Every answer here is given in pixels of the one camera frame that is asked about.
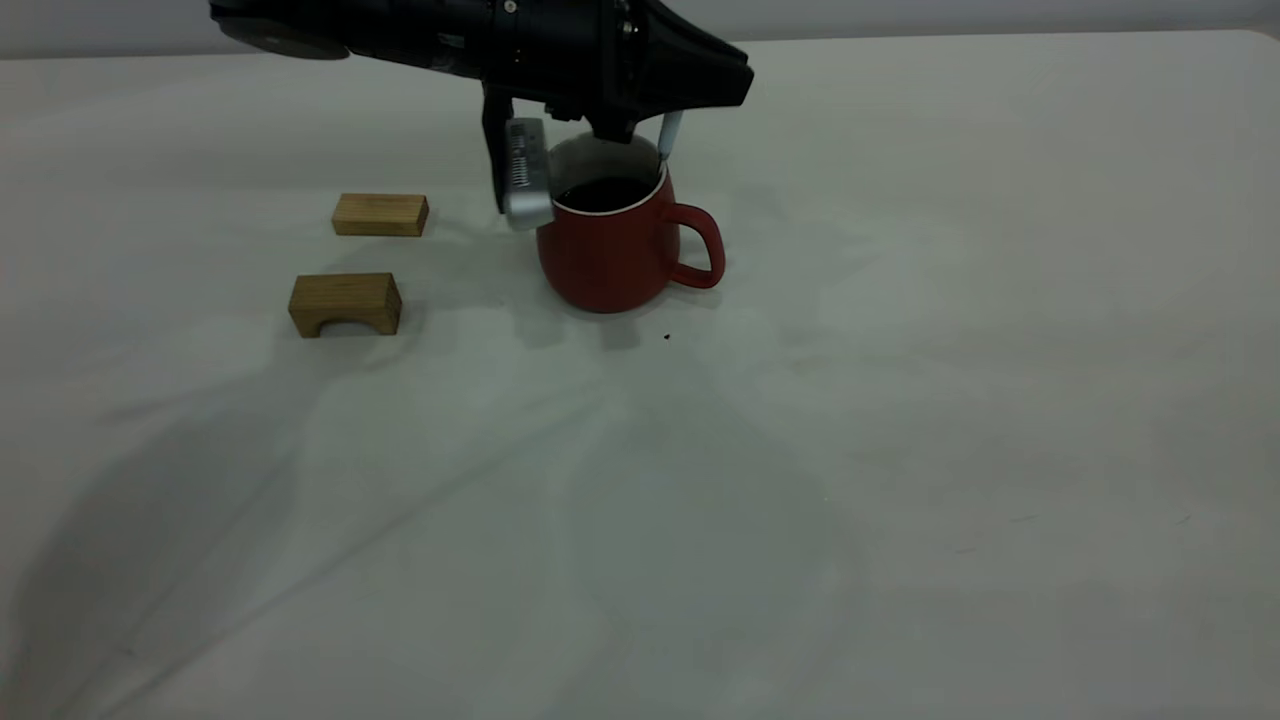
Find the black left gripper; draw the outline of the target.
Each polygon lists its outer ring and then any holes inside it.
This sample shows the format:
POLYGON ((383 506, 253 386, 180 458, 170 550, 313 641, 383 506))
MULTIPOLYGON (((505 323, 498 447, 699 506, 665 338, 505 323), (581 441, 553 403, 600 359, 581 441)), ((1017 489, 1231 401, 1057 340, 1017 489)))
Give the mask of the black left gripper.
POLYGON ((596 138, 630 141, 645 118, 637 87, 649 24, 652 110, 737 108, 753 85, 746 53, 662 1, 576 1, 575 19, 582 24, 575 111, 596 138))

